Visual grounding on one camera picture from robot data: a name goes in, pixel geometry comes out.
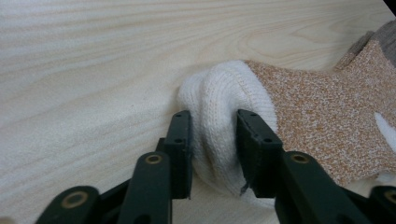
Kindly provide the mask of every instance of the wooden table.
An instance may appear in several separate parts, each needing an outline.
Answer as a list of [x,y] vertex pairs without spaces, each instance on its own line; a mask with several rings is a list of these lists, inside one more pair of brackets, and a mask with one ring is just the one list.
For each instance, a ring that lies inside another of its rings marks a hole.
[[[379,0],[1,1],[0,223],[34,222],[64,189],[129,178],[201,68],[329,69],[393,18]],[[197,178],[192,200],[174,202],[174,223],[264,222],[275,213]]]

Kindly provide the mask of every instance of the speckled fabric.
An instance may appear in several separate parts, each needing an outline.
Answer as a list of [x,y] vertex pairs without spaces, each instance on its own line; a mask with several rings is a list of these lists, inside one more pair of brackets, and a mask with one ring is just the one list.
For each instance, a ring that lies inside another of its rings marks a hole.
[[370,32],[332,71],[246,61],[276,108],[285,150],[315,157],[340,185],[396,173],[396,153],[375,113],[396,127],[396,21]]

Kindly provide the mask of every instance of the white fabric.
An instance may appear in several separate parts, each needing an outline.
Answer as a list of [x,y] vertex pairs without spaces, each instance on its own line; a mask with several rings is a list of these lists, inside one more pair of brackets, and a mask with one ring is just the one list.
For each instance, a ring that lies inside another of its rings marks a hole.
[[396,152],[396,130],[392,128],[379,113],[375,113],[375,121],[379,131],[384,136],[390,148]]
[[[246,181],[235,153],[236,111],[259,114],[276,132],[276,113],[267,91],[245,63],[230,61],[187,78],[178,103],[191,112],[196,173],[214,189],[239,197]],[[273,200],[255,199],[251,190],[242,199],[273,205]]]
[[[396,130],[392,128],[379,113],[375,113],[375,121],[379,131],[384,136],[390,148],[392,148],[392,150],[396,152]],[[381,173],[376,178],[376,181],[379,181],[382,184],[388,184],[389,182],[393,181],[394,178],[394,174]]]

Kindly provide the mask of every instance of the sock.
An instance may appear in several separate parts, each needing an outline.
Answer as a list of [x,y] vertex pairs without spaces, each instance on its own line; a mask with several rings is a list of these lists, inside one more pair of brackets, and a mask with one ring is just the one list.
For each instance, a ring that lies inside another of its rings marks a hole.
[[[196,173],[239,196],[245,185],[234,142],[240,108],[259,114],[285,150],[316,158],[337,184],[395,174],[395,67],[391,21],[367,33],[331,71],[231,61],[187,78],[177,99],[191,111]],[[254,201],[251,192],[246,197]]]

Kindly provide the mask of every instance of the wood grain surface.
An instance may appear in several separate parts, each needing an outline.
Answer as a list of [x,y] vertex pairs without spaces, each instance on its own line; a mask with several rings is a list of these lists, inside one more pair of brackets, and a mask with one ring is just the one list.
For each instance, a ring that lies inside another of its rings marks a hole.
[[[33,223],[64,189],[129,178],[194,72],[231,59],[329,69],[393,18],[379,0],[0,1],[0,223]],[[277,219],[194,178],[174,223]]]

